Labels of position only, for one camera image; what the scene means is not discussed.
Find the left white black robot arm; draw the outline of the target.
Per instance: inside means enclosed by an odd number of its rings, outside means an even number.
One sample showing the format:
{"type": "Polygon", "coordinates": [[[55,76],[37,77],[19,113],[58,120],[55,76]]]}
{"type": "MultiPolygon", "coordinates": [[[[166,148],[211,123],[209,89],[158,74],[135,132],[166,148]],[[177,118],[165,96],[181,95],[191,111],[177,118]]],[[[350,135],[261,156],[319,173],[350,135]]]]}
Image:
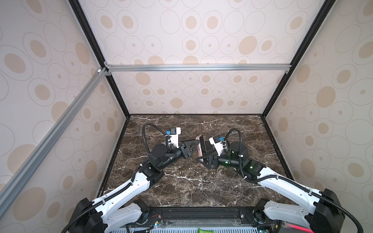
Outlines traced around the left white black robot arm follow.
{"type": "Polygon", "coordinates": [[[148,190],[164,175],[164,168],[180,158],[188,159],[197,150],[198,139],[180,142],[177,148],[157,144],[132,177],[111,192],[92,201],[81,200],[62,230],[64,233],[110,233],[129,223],[146,221],[149,209],[142,202],[126,205],[138,194],[148,190]]]}

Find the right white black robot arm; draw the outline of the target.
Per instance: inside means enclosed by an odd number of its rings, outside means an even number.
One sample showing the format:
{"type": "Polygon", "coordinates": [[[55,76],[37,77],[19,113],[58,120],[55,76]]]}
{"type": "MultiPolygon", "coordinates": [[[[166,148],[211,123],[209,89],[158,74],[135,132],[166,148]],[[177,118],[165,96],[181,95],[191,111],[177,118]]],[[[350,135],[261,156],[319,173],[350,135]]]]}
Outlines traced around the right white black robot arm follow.
{"type": "Polygon", "coordinates": [[[301,185],[249,159],[247,153],[239,154],[237,150],[226,154],[199,146],[198,152],[198,162],[207,169],[216,170],[220,166],[234,168],[244,181],[270,188],[294,202],[288,205],[266,201],[261,211],[266,218],[300,225],[314,233],[339,233],[348,217],[355,224],[357,232],[364,231],[360,222],[341,206],[337,195],[329,189],[320,191],[301,185]]]}

